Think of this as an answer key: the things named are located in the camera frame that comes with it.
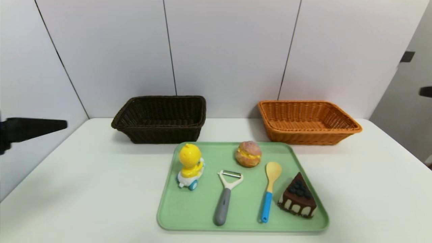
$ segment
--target green tray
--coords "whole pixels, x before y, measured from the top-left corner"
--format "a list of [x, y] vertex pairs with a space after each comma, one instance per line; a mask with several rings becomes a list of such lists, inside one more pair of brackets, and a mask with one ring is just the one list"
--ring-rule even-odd
[[[245, 168], [234, 158], [239, 143], [193, 143], [200, 148], [206, 165], [194, 191], [186, 187], [179, 188], [176, 180], [182, 167], [178, 160], [178, 153], [184, 144], [179, 144], [174, 152], [159, 205], [157, 219], [162, 228], [194, 231], [316, 232], [328, 226], [327, 212], [292, 148], [287, 144], [258, 143], [263, 152], [261, 163], [254, 168]], [[282, 174], [273, 187], [269, 222], [263, 224], [259, 219], [267, 188], [265, 165], [270, 161], [278, 162], [282, 166]], [[244, 175], [244, 179], [231, 192], [226, 223], [216, 226], [213, 223], [213, 216], [223, 190], [217, 173], [222, 169], [239, 172]], [[317, 202], [318, 209], [312, 219], [294, 216], [283, 211], [276, 204], [298, 172], [302, 173]], [[225, 178], [228, 182], [237, 179], [228, 176]]]

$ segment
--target basket rim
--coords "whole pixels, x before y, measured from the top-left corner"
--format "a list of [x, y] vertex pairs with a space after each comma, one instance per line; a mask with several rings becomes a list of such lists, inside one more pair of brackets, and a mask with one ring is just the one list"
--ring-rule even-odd
[[[132, 102], [136, 99], [143, 98], [164, 98], [164, 99], [189, 99], [189, 98], [198, 98], [202, 102], [201, 106], [201, 116], [200, 120], [196, 123], [190, 125], [118, 125], [118, 122], [123, 118], [124, 113], [132, 104]], [[203, 96], [137, 96], [130, 98], [126, 104], [117, 112], [114, 119], [111, 122], [111, 127], [117, 129], [119, 131], [128, 131], [128, 130], [142, 130], [143, 128], [151, 129], [151, 130], [159, 130], [159, 129], [191, 129], [191, 128], [201, 128], [204, 125], [206, 120], [206, 99]]]
[[[267, 114], [265, 113], [262, 105], [265, 103], [326, 103], [334, 108], [336, 108], [339, 112], [342, 113], [343, 116], [348, 118], [352, 123], [355, 124], [356, 128], [311, 128], [311, 129], [301, 129], [301, 128], [278, 128], [272, 126], [270, 121], [268, 120]], [[355, 134], [359, 133], [363, 130], [361, 125], [354, 120], [349, 114], [347, 114], [344, 110], [338, 107], [336, 104], [325, 101], [325, 100], [262, 100], [258, 103], [258, 108], [260, 110], [261, 116], [263, 117], [264, 125], [276, 132], [284, 132], [284, 133], [313, 133], [313, 134]]]

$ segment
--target wooden spoon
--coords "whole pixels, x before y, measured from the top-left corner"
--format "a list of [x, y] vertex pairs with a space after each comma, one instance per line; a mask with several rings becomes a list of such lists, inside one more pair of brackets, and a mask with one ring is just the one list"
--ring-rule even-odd
[[263, 206], [263, 213], [261, 215], [261, 222], [263, 223], [267, 223], [269, 220], [271, 200], [273, 197], [273, 184], [282, 173], [282, 167], [280, 166], [280, 164], [276, 162], [269, 162], [266, 165], [266, 173], [267, 173], [267, 178], [269, 180], [269, 184], [267, 186], [266, 198]]

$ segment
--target chocolate cake slice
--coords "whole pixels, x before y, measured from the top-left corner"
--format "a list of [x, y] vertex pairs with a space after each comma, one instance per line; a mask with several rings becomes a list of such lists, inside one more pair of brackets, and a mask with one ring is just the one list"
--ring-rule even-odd
[[283, 192], [277, 204], [283, 210], [305, 218], [312, 218], [317, 210], [317, 203], [300, 172]]

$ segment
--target white table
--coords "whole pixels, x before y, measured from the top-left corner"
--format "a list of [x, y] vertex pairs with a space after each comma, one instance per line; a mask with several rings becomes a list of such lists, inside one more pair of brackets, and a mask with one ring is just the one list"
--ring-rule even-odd
[[[330, 216], [318, 234], [161, 229], [176, 145], [132, 144], [111, 120], [83, 124], [0, 204], [1, 243], [432, 242], [432, 172], [367, 120], [336, 146], [293, 146]], [[199, 140], [268, 139], [260, 119], [207, 119]]]

